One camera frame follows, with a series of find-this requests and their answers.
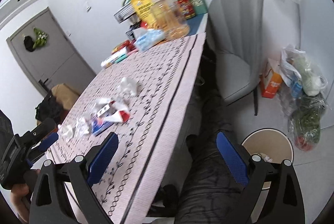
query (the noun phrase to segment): plastic bag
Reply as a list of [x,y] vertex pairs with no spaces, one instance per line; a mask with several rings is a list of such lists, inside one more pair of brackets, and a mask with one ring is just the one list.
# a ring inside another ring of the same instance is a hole
[[151,12],[152,0],[131,0],[131,4],[141,20],[153,26],[156,22]]
[[327,79],[321,74],[320,68],[306,56],[296,56],[293,65],[302,76],[303,90],[308,96],[318,95],[328,85]]
[[288,87],[291,87],[291,84],[294,80],[302,79],[302,76],[298,70],[292,65],[293,59],[299,55],[305,55],[305,52],[299,51],[292,46],[288,46],[282,49],[280,75]]
[[308,96],[318,95],[328,85],[320,68],[310,61],[306,53],[291,46],[282,49],[280,75],[288,87],[301,81]]
[[123,77],[117,89],[119,93],[123,92],[126,94],[130,94],[131,96],[136,96],[137,87],[138,87],[138,82],[136,80],[131,79],[129,77]]
[[297,106],[289,119],[288,130],[293,135],[297,148],[310,151],[320,141],[320,119],[327,105],[321,93],[317,96],[303,93]]

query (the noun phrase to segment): black backpack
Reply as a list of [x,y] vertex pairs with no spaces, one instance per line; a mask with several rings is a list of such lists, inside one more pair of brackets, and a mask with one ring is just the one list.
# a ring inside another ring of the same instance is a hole
[[48,117],[52,118],[56,123],[61,121],[61,113],[64,108],[61,104],[56,102],[56,98],[50,91],[44,98],[44,100],[36,107],[35,118],[41,122],[46,120]]

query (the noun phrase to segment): yellow snack bag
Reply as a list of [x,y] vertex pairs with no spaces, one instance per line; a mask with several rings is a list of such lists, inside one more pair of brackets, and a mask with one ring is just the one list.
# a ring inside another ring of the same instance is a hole
[[152,0],[131,0],[131,4],[141,20],[149,26],[154,25],[155,18],[151,13]]

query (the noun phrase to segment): bottle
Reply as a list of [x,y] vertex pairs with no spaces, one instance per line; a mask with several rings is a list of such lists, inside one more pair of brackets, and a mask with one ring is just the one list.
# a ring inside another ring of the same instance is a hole
[[190,0],[177,0],[180,5],[181,11],[186,19],[190,19],[196,16],[195,10]]
[[290,117],[292,113],[297,109],[297,98],[302,91],[301,81],[296,80],[291,83],[291,87],[288,87],[284,82],[278,91],[278,96],[281,101],[282,111],[286,117]]
[[151,7],[157,27],[166,33],[167,40],[186,36],[190,28],[176,0],[152,0]]

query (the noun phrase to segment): person's leg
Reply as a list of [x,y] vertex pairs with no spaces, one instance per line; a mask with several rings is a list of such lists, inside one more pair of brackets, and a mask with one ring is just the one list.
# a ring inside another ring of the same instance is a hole
[[235,206],[243,187],[237,184],[216,145],[218,131],[233,136],[217,90],[206,93],[193,164],[183,185],[175,223],[221,223]]

